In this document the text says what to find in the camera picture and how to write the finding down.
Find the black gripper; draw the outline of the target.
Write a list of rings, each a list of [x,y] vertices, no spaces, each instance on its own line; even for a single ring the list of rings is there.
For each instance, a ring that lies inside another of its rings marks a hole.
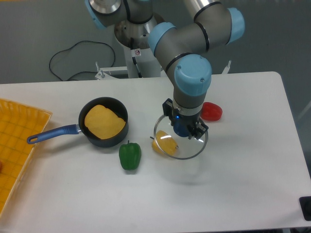
[[[189,133],[188,139],[200,139],[208,126],[200,119],[203,104],[195,108],[185,108],[175,100],[166,99],[162,104],[163,115],[168,117],[176,133]]]

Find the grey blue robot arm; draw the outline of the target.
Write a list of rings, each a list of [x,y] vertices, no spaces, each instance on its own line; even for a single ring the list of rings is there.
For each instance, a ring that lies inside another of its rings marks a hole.
[[[164,70],[173,84],[173,99],[165,101],[163,112],[174,132],[196,139],[206,134],[200,113],[212,69],[202,54],[243,36],[242,13],[218,0],[187,0],[193,22],[178,29],[153,11],[150,0],[87,0],[85,5],[97,27],[114,26],[130,76],[150,76],[150,67],[140,59],[144,54]]]

